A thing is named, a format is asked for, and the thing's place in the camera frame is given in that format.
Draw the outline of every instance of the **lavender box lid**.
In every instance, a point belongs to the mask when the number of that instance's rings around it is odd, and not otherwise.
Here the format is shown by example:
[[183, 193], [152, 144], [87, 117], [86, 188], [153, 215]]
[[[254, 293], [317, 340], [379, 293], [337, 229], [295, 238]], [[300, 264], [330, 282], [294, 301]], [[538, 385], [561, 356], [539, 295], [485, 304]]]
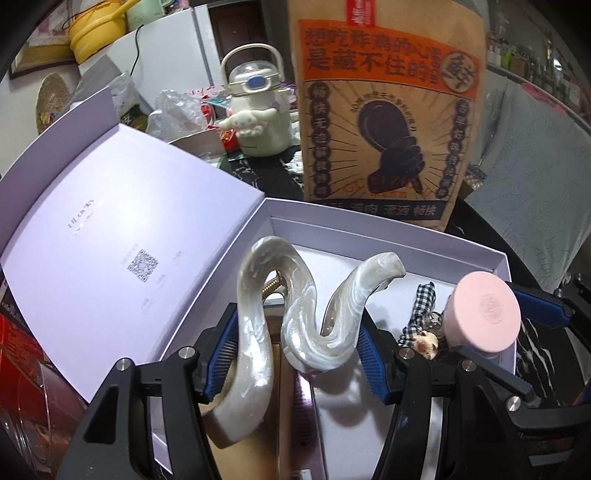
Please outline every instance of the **lavender box lid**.
[[90, 401], [122, 356], [153, 361], [263, 194], [119, 125], [107, 90], [0, 181], [0, 264], [33, 334]]

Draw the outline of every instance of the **gold spring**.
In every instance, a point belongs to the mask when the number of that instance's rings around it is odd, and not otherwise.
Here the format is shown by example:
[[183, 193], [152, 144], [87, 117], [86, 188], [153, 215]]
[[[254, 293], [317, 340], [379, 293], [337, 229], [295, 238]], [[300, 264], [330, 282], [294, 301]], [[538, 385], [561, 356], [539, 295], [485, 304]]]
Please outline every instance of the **gold spring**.
[[275, 275], [276, 277], [273, 278], [273, 280], [269, 280], [267, 283], [265, 283], [265, 286], [262, 288], [262, 301], [265, 301], [269, 295], [275, 293], [279, 287], [286, 286], [283, 275], [281, 275], [278, 271], [275, 271]]

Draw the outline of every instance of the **yellow pot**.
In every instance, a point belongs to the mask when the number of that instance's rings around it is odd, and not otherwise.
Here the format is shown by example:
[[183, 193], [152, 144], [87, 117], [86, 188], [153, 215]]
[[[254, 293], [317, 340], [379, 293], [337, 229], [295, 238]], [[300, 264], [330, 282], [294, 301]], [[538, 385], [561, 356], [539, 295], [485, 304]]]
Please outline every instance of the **yellow pot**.
[[126, 33], [125, 12], [140, 0], [108, 0], [80, 14], [68, 34], [70, 48], [78, 63], [82, 63], [100, 49], [113, 43]]

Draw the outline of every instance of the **pink round container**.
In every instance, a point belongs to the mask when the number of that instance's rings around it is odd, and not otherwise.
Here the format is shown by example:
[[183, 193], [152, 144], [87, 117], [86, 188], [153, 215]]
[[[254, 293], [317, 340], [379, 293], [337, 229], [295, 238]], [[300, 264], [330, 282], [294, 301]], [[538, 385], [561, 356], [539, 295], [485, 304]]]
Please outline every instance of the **pink round container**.
[[466, 345], [485, 353], [499, 353], [511, 346], [520, 327], [515, 295], [488, 272], [462, 278], [443, 312], [443, 330], [450, 346]]

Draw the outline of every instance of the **gray leaf-patterned cloth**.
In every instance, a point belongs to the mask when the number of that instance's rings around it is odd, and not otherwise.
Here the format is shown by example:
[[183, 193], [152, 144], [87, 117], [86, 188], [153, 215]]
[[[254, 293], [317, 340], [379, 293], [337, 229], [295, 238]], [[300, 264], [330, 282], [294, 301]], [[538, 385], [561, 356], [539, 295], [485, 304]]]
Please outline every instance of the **gray leaf-patterned cloth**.
[[552, 292], [591, 231], [591, 137], [515, 83], [501, 88], [500, 119], [480, 164], [487, 178], [466, 202]]

